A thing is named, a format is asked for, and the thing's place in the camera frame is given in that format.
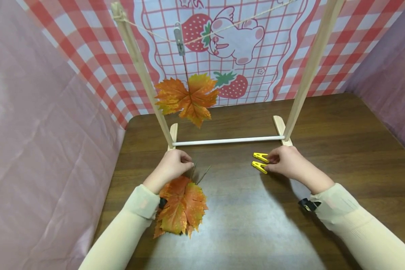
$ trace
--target wooden frame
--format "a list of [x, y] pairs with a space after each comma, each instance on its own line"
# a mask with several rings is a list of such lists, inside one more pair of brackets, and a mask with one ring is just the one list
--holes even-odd
[[154, 109], [157, 121], [160, 124], [163, 135], [168, 143], [168, 150], [176, 148], [176, 146], [185, 145], [202, 145], [213, 143], [237, 143], [237, 142], [253, 142], [263, 140], [281, 140], [283, 145], [293, 145], [291, 142], [291, 133], [296, 125], [300, 111], [302, 110], [303, 103], [305, 102], [311, 83], [316, 75], [319, 63], [321, 61], [324, 49], [328, 43], [330, 34], [333, 31], [336, 19], [344, 5], [345, 0], [327, 0], [325, 5], [324, 14], [322, 15], [321, 23], [319, 24], [318, 31], [316, 33], [313, 45], [310, 49], [309, 59], [306, 63], [306, 67], [303, 71], [303, 76], [298, 87], [297, 94], [294, 98], [294, 103], [291, 108], [291, 112], [288, 117], [288, 121], [285, 125], [282, 117], [273, 116], [273, 122], [276, 126], [279, 136], [266, 136], [266, 137], [251, 137], [251, 138], [235, 138], [235, 139], [215, 139], [215, 140], [203, 140], [192, 142], [177, 142], [178, 124], [171, 125], [171, 129], [168, 129], [165, 117], [159, 110], [159, 107], [155, 104], [156, 90], [153, 87], [149, 72], [147, 71], [146, 64], [144, 63], [143, 56], [135, 41], [134, 33], [129, 25], [128, 17], [123, 9], [123, 6], [119, 2], [111, 4], [112, 15], [117, 22], [117, 28], [120, 32], [135, 69], [141, 79], [144, 89], [147, 93], [148, 99]]

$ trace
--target cartoon bunny print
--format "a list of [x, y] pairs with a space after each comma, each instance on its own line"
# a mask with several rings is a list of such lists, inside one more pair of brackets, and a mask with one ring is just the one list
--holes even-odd
[[[234, 7], [224, 8], [211, 24], [211, 32], [233, 25]], [[208, 52], [222, 59], [234, 57], [237, 65], [245, 65], [252, 60], [255, 46], [264, 37], [264, 28], [254, 19], [212, 34]]]

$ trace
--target pink cloth backdrop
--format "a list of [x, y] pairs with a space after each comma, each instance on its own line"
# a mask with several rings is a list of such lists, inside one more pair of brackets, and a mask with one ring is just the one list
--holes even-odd
[[[123, 41], [111, 19], [114, 0], [16, 0], [122, 127], [152, 113]], [[296, 94], [326, 0], [123, 0], [129, 20], [168, 40], [174, 23], [186, 39], [279, 8], [186, 48], [192, 74], [234, 76], [219, 85], [216, 106], [291, 99]], [[342, 85], [405, 8], [405, 0], [345, 2], [310, 96], [339, 93]], [[185, 80], [175, 43], [132, 27], [153, 83]]]
[[405, 146], [405, 11], [345, 84]]
[[18, 3], [0, 0], [0, 270], [78, 268], [123, 134]]

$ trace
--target orange maple leaf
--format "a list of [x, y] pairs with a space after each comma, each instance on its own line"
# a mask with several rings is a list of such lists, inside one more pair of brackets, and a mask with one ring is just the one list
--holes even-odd
[[207, 108], [216, 104], [218, 91], [212, 91], [216, 83], [217, 81], [212, 80], [207, 73], [191, 76], [189, 90], [178, 79], [165, 79], [154, 86], [160, 89], [156, 96], [159, 101], [156, 104], [162, 109], [163, 114], [182, 110], [179, 116], [187, 117], [200, 128], [203, 120], [212, 118]]
[[188, 177], [180, 176], [166, 184], [159, 196], [166, 199], [167, 203], [157, 216], [153, 238], [166, 231], [184, 233], [190, 238], [192, 231], [198, 231], [205, 210], [208, 210], [206, 196], [200, 187]]

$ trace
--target clothespin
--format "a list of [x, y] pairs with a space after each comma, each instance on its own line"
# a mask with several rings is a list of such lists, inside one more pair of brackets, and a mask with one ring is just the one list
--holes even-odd
[[268, 154], [263, 154], [263, 153], [253, 153], [253, 157], [265, 162], [265, 163], [269, 163], [269, 160], [266, 159], [266, 156], [268, 156]]
[[178, 54], [180, 56], [184, 56], [185, 55], [185, 45], [183, 44], [182, 24], [179, 22], [175, 23], [174, 37], [176, 39]]
[[263, 174], [267, 174], [267, 171], [264, 169], [264, 167], [266, 167], [267, 164], [257, 162], [257, 161], [253, 161], [252, 166], [257, 168], [258, 170], [260, 170]]

